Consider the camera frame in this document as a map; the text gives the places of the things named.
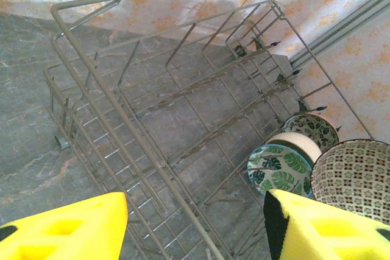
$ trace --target green leaf-patterned bowl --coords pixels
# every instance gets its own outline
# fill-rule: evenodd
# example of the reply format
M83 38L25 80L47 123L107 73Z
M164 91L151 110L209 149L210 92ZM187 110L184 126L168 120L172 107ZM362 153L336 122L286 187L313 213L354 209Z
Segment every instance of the green leaf-patterned bowl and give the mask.
M311 166L298 152L279 144L265 144L255 149L248 160L249 180L265 194L281 189L309 197Z

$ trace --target dish rack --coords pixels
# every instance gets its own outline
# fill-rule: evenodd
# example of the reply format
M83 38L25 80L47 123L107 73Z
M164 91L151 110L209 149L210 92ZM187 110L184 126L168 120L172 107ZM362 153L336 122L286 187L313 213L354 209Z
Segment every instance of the dish rack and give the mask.
M103 2L70 25L59 15ZM263 196L249 183L246 163L285 119L310 111L310 94L302 97L294 84L299 70L271 53L279 40L263 37L286 23L311 51L274 0L246 0L85 53L77 28L119 2L54 5L62 31L51 42L61 62L44 76L56 140L72 147L102 193L126 195L121 258L270 258ZM155 40L163 46L150 52Z

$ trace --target ceramic bowl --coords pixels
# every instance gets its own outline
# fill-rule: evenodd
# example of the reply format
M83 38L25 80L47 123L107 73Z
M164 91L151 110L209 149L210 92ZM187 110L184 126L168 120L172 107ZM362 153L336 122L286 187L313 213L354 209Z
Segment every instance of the ceramic bowl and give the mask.
M341 142L314 165L317 201L390 224L390 145L370 139Z
M312 139L321 151L339 142L337 130L323 116L304 113L290 117L283 124L282 132L297 132Z
M266 144L280 144L294 149L309 162L311 167L314 166L314 163L321 155L321 149L313 140L297 132L276 134Z
M268 189L281 189L306 197L311 194L311 166L302 155L287 146L265 144L257 148L249 157L247 171L249 180L262 194Z

